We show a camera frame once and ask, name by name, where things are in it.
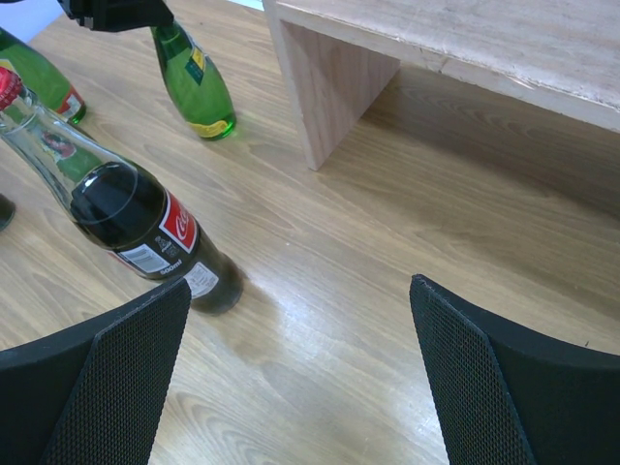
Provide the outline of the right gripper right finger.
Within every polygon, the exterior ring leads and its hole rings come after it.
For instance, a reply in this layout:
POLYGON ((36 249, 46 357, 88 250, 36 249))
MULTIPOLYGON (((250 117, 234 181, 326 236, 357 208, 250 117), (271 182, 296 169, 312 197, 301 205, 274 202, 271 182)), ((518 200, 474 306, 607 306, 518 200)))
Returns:
POLYGON ((618 463, 617 355, 536 332, 422 274, 410 303, 449 463, 618 463))

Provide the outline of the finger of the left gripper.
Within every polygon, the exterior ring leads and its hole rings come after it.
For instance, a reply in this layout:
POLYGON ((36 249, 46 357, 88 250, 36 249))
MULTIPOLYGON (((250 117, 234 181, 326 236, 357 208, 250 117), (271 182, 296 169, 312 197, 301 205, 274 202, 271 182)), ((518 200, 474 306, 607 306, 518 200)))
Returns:
POLYGON ((174 21, 162 0, 61 0, 59 5, 79 26, 98 32, 168 26, 174 21))

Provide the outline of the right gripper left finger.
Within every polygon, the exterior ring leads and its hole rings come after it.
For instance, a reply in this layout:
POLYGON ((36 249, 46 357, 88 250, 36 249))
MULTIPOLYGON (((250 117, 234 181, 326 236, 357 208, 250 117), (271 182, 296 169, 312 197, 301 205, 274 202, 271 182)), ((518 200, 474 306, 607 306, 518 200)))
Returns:
POLYGON ((2 463, 147 463, 190 300, 176 278, 2 351, 2 463))

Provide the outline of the green bottle red-white label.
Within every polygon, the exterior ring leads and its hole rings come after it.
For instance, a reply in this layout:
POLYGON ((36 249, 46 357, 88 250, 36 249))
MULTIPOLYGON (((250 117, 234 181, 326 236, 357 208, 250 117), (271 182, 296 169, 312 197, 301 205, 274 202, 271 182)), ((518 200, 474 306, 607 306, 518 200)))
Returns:
POLYGON ((86 114, 86 103, 64 74, 5 29, 1 29, 1 66, 19 75, 43 104, 65 120, 79 123, 86 114))

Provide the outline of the green bottle yellow label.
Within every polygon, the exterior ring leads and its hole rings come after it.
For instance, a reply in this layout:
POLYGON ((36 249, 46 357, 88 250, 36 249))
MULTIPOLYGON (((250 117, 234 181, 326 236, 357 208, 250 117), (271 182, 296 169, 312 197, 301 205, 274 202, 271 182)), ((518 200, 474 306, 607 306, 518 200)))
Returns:
POLYGON ((226 137, 236 114, 213 61, 176 21, 150 31, 164 85, 182 118, 202 139, 226 137))

